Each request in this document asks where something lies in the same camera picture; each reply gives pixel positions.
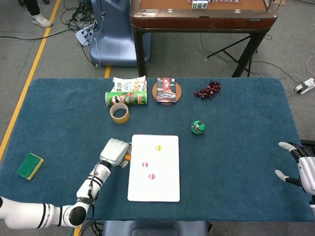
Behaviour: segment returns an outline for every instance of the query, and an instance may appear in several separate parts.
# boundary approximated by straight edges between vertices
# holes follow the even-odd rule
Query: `red grapes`
[[[197,97],[204,98],[211,98],[215,92],[221,91],[221,84],[217,81],[210,81],[210,83],[207,85],[206,88],[203,88],[201,90],[197,90],[193,92],[194,95]]]

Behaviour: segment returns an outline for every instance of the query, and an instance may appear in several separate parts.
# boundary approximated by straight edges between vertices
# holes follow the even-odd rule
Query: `wooden plate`
[[[175,83],[175,86],[176,86],[176,102],[181,98],[181,95],[182,95],[182,88],[181,86],[179,85],[179,83]],[[157,100],[157,88],[158,88],[158,84],[155,83],[153,85],[153,88],[152,88],[152,95],[154,97],[155,100]],[[166,103],[166,102],[163,102],[161,103],[163,105],[171,105],[173,103]]]

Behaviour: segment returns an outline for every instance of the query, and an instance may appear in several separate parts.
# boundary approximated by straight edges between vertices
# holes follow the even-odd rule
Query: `pants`
[[[40,13],[37,0],[23,0],[23,2],[32,16]]]

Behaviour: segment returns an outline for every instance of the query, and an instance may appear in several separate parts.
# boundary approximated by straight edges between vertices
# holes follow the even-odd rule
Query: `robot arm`
[[[0,219],[12,229],[46,228],[52,224],[77,227],[81,225],[97,199],[98,193],[115,166],[124,167],[122,162],[126,153],[131,152],[131,145],[116,139],[110,139],[100,155],[90,175],[77,191],[74,205],[54,206],[52,204],[19,203],[0,197]]]
[[[300,178],[291,178],[279,170],[275,170],[276,175],[284,182],[302,187],[305,192],[312,196],[310,207],[315,216],[315,157],[308,150],[294,143],[280,142],[279,146],[287,149],[293,156]]]

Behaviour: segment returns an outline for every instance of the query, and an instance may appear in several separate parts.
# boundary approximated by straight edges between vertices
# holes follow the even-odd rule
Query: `packing tape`
[[[126,114],[124,114],[122,117],[115,117],[114,113],[119,110],[119,109],[124,109],[126,110]],[[126,123],[129,120],[130,114],[129,114],[129,109],[128,106],[125,103],[119,102],[115,103],[113,106],[111,106],[109,110],[109,114],[113,121],[117,124],[123,124]]]

